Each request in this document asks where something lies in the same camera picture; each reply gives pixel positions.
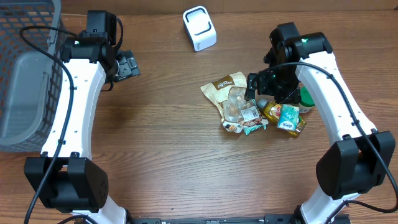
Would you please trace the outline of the yellow drink bottle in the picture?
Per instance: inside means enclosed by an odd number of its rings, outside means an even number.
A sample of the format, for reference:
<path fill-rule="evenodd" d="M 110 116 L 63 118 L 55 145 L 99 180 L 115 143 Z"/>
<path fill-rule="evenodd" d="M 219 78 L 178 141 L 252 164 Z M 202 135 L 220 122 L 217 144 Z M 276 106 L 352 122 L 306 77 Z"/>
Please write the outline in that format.
<path fill-rule="evenodd" d="M 264 98 L 261 98 L 257 102 L 257 107 L 259 108 L 260 113 L 267 118 L 268 121 L 272 121 L 274 124 L 279 122 L 280 113 L 282 111 L 282 105 L 277 104 L 275 101 L 268 101 Z M 307 122 L 301 117 L 298 117 L 297 126 L 295 131 L 287 130 L 294 137 L 298 137 L 299 134 L 304 130 Z"/>

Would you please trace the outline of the green lidded cup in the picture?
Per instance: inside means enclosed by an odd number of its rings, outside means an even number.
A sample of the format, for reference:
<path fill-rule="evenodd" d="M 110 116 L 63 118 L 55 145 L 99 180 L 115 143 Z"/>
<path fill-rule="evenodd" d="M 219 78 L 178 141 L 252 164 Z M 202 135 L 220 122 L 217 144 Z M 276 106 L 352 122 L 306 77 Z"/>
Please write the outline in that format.
<path fill-rule="evenodd" d="M 300 89 L 300 96 L 301 101 L 298 104 L 299 113 L 308 113 L 315 106 L 315 104 L 305 86 Z"/>

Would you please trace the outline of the teal tissue pack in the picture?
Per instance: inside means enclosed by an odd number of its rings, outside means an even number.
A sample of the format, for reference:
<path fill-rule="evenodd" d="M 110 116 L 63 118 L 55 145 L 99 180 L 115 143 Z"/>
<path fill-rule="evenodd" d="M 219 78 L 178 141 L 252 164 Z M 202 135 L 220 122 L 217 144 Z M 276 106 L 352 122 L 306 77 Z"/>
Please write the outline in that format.
<path fill-rule="evenodd" d="M 299 107 L 294 105 L 282 105 L 277 127 L 287 131 L 295 131 L 299 121 Z"/>

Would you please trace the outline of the beige brown snack bag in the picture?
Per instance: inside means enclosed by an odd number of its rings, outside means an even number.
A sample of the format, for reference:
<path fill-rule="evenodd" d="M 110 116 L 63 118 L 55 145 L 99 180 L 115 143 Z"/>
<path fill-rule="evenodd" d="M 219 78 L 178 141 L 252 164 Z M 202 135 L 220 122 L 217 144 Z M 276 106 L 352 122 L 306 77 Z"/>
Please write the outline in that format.
<path fill-rule="evenodd" d="M 227 75 L 203 85 L 200 90 L 217 107 L 225 130 L 241 133 L 243 127 L 267 124 L 255 100 L 246 100 L 247 80 L 242 72 Z"/>

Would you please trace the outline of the teal wet wipes pack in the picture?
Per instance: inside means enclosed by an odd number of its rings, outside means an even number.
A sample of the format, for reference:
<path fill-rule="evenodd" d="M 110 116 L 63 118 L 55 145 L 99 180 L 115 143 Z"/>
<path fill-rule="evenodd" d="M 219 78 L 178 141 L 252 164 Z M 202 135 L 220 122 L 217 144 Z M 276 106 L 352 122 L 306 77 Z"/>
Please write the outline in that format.
<path fill-rule="evenodd" d="M 245 135 L 249 135 L 251 132 L 257 130 L 257 129 L 266 129 L 267 128 L 267 124 L 255 124 L 254 126 L 245 126 L 243 127 L 243 131 L 245 133 Z"/>

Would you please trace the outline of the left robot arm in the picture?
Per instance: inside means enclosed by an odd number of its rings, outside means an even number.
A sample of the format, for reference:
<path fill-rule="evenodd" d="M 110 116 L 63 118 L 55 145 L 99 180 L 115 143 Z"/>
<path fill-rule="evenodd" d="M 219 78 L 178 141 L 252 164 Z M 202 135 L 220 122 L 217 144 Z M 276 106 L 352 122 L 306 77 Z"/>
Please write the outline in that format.
<path fill-rule="evenodd" d="M 90 10 L 86 29 L 67 33 L 54 58 L 63 72 L 55 119 L 39 157 L 29 157 L 24 173 L 34 201 L 68 213 L 82 223 L 132 223 L 126 208 L 109 196 L 106 172 L 92 160 L 91 134 L 104 85 L 139 74 L 134 54 L 121 50 L 123 25 L 105 10 Z"/>

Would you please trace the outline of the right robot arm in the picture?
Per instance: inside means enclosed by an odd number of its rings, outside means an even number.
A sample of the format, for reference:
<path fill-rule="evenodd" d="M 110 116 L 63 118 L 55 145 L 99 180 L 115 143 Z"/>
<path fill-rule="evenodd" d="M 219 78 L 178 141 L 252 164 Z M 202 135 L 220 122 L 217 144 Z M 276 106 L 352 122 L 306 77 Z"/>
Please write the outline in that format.
<path fill-rule="evenodd" d="M 396 141 L 380 132 L 361 111 L 343 80 L 333 49 L 321 32 L 302 35 L 294 23 L 278 25 L 269 36 L 267 68 L 250 73 L 245 97 L 273 96 L 298 104 L 303 85 L 328 132 L 330 148 L 318 161 L 318 187 L 291 215 L 266 215 L 266 223 L 348 223 L 341 210 L 391 179 L 388 168 Z"/>

